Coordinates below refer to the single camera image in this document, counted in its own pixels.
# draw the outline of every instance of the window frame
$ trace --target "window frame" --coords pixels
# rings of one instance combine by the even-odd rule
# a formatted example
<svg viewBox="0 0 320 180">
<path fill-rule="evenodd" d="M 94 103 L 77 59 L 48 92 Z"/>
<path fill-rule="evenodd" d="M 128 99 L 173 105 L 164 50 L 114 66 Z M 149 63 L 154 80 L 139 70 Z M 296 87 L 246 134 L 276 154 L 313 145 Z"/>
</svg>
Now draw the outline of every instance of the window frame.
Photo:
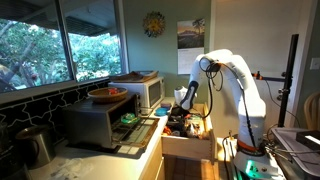
<svg viewBox="0 0 320 180">
<path fill-rule="evenodd" d="M 56 6 L 56 13 L 58 16 L 58 26 L 60 28 L 60 34 L 61 38 L 63 39 L 63 47 L 66 54 L 66 61 L 69 63 L 68 66 L 72 70 L 72 76 L 73 80 L 59 82 L 55 84 L 48 84 L 48 85 L 42 85 L 38 87 L 31 87 L 26 89 L 21 89 L 17 91 L 12 92 L 4 92 L 0 94 L 0 104 L 2 103 L 8 103 L 20 99 L 25 99 L 29 97 L 33 97 L 36 95 L 41 95 L 49 92 L 59 91 L 61 89 L 71 88 L 71 87 L 77 87 L 84 84 L 90 84 L 93 82 L 101 81 L 101 80 L 108 80 L 108 77 L 103 78 L 96 78 L 92 80 L 86 80 L 86 81 L 80 81 L 78 82 L 76 80 L 76 74 L 75 74 L 75 67 L 74 63 L 72 63 L 72 56 L 70 51 L 70 42 L 68 37 L 68 32 L 66 28 L 65 16 L 63 13 L 63 10 L 61 8 L 61 0 L 53 0 L 55 2 Z M 114 1 L 114 8 L 115 8 L 115 18 L 117 22 L 117 28 L 118 28 L 118 36 L 120 39 L 120 59 L 121 59 L 121 73 L 128 73 L 128 56 L 127 56 L 127 46 L 126 46 L 126 37 L 125 37 L 125 26 L 124 26 L 124 16 L 123 16 L 123 4 L 122 0 L 113 0 Z"/>
</svg>

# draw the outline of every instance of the kitchen counter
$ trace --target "kitchen counter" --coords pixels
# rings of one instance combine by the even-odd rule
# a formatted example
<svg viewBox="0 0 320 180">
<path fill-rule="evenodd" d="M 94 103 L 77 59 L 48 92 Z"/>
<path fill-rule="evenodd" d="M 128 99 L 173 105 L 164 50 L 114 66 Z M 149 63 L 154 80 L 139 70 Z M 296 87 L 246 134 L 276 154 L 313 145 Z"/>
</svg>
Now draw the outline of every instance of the kitchen counter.
<svg viewBox="0 0 320 180">
<path fill-rule="evenodd" d="M 174 98 L 165 98 L 163 102 L 171 102 Z M 140 179 L 150 163 L 156 145 L 161 140 L 161 133 L 168 116 L 158 117 L 158 127 L 155 130 L 147 149 L 122 146 L 118 153 L 109 154 L 96 151 L 66 147 L 67 141 L 56 147 L 56 157 L 47 165 L 29 170 L 33 180 L 43 179 L 82 179 L 82 180 L 126 180 Z"/>
</svg>

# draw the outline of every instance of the wall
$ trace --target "wall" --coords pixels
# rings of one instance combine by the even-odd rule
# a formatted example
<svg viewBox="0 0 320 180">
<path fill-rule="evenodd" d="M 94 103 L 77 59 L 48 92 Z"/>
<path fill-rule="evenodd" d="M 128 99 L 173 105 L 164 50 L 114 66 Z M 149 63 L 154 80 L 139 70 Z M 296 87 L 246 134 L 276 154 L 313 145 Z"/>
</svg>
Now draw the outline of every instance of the wall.
<svg viewBox="0 0 320 180">
<path fill-rule="evenodd" d="M 260 71 L 265 77 L 283 78 L 281 73 L 286 71 L 291 36 L 298 33 L 302 2 L 217 0 L 214 48 L 227 48 L 241 55 L 252 73 Z M 282 89 L 284 84 L 272 81 L 267 84 L 259 80 L 255 82 L 267 107 L 266 131 L 278 122 L 278 105 L 281 102 L 276 98 L 278 89 Z M 229 130 L 234 134 L 238 132 L 238 117 L 231 88 L 225 82 L 222 92 L 214 93 L 216 105 L 212 119 L 218 137 L 227 136 Z"/>
<path fill-rule="evenodd" d="M 177 22 L 205 19 L 205 52 L 209 48 L 211 0 L 123 0 L 129 70 L 157 70 L 164 76 L 166 96 L 174 96 L 177 86 L 188 86 L 189 76 L 178 75 Z M 165 16 L 166 28 L 157 38 L 144 34 L 146 14 L 159 11 Z M 207 88 L 198 91 L 196 102 L 207 101 Z"/>
<path fill-rule="evenodd" d="M 300 98 L 298 103 L 297 117 L 300 121 L 305 123 L 305 116 L 303 112 L 303 104 L 307 97 L 313 92 L 320 91 L 320 70 L 310 70 L 311 59 L 320 57 L 320 3 L 317 4 L 316 15 L 313 21 L 313 29 L 310 38 L 310 46 L 305 64 L 303 80 L 301 85 Z"/>
<path fill-rule="evenodd" d="M 65 137 L 62 108 L 86 99 L 89 91 L 103 87 L 107 87 L 106 80 L 0 104 L 0 122 L 7 123 L 11 139 L 24 128 L 48 125 L 52 141 L 58 142 Z"/>
</svg>

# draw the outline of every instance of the oven door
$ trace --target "oven door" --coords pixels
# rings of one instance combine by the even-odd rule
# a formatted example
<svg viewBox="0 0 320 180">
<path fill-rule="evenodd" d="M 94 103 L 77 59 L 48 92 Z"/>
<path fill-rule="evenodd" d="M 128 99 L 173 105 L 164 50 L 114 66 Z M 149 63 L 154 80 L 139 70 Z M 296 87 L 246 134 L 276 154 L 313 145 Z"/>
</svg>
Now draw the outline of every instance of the oven door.
<svg viewBox="0 0 320 180">
<path fill-rule="evenodd" d="M 138 147 L 146 150 L 156 130 L 159 118 L 138 117 L 134 123 L 123 123 L 121 119 L 112 124 L 112 144 Z"/>
</svg>

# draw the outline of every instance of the black tile backsplash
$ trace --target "black tile backsplash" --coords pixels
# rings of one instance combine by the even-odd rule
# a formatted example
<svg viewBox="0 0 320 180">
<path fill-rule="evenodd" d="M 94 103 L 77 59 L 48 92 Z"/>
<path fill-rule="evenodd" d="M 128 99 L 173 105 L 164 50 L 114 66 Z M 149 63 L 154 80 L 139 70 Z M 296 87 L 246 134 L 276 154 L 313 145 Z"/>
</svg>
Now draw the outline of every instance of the black tile backsplash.
<svg viewBox="0 0 320 180">
<path fill-rule="evenodd" d="M 24 128 L 47 124 L 53 141 L 58 142 L 65 137 L 62 108 L 88 98 L 89 91 L 108 83 L 102 80 L 0 104 L 0 122 L 8 124 L 10 138 Z"/>
</svg>

